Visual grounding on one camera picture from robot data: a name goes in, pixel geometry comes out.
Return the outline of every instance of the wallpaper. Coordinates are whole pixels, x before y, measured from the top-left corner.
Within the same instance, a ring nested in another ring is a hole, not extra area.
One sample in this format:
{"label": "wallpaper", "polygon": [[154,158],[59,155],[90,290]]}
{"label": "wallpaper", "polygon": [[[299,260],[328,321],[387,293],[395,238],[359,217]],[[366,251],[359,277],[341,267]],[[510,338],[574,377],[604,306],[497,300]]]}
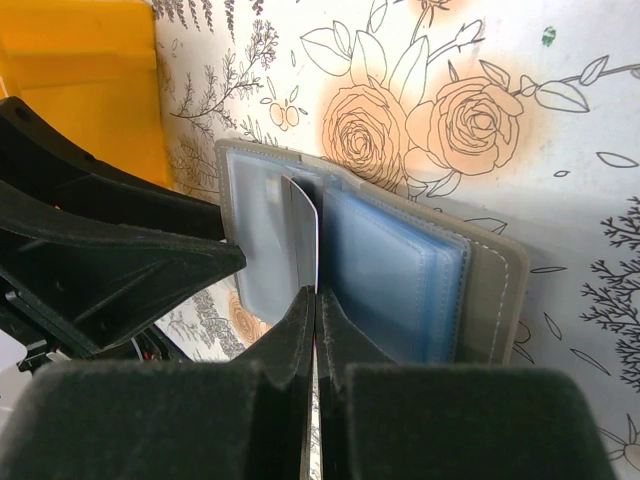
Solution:
{"label": "wallpaper", "polygon": [[[620,478],[640,478],[637,2],[152,3],[176,188],[217,201],[213,142],[244,138],[521,242],[512,363],[574,378]],[[230,280],[160,324],[202,360],[269,328]]]}

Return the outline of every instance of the yellow object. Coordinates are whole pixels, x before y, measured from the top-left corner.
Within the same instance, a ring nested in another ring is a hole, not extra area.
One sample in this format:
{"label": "yellow object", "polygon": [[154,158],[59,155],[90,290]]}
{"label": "yellow object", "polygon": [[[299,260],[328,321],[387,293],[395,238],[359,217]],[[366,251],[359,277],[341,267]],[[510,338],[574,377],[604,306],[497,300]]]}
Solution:
{"label": "yellow object", "polygon": [[170,188],[151,7],[140,0],[0,0],[0,98],[72,142]]}

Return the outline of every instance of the card wallet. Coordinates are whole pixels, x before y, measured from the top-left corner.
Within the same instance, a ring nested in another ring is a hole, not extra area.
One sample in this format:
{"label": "card wallet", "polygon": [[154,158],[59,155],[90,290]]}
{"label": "card wallet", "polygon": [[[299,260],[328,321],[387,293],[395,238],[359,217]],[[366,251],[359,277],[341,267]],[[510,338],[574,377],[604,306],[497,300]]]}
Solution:
{"label": "card wallet", "polygon": [[227,241],[247,258],[238,292],[252,314],[282,318],[317,278],[309,270],[319,258],[320,283],[394,360],[508,362],[528,272],[520,245],[324,159],[242,140],[215,151]]}

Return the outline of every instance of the black holder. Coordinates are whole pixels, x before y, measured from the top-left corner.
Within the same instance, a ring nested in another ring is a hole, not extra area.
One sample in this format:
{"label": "black holder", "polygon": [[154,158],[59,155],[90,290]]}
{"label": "black holder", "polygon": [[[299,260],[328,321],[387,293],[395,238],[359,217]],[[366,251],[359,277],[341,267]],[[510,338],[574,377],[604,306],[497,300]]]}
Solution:
{"label": "black holder", "polygon": [[36,374],[2,437],[2,478],[308,478],[314,331],[325,480],[615,478],[567,377],[397,365],[311,287],[228,364]]}
{"label": "black holder", "polygon": [[245,266],[215,205],[78,148],[18,98],[0,101],[0,308],[73,356],[122,344]]}

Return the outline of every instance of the rose illustration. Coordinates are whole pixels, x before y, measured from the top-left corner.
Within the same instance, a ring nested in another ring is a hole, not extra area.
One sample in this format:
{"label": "rose illustration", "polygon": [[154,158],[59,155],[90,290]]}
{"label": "rose illustration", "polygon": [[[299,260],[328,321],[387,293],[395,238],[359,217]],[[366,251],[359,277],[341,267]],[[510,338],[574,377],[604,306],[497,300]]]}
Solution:
{"label": "rose illustration", "polygon": [[238,332],[240,339],[249,345],[258,340],[268,328],[261,328],[256,317],[247,312],[240,304],[240,299],[235,294],[229,296],[229,316],[231,324]]}
{"label": "rose illustration", "polygon": [[418,105],[407,118],[407,131],[418,148],[405,156],[405,172],[431,181],[433,170],[480,175],[502,167],[518,144],[522,112],[517,99],[484,77],[445,85],[435,103]]}
{"label": "rose illustration", "polygon": [[409,148],[406,115],[391,93],[370,85],[341,88],[324,116],[322,144],[327,157],[359,177],[386,188],[402,178]]}

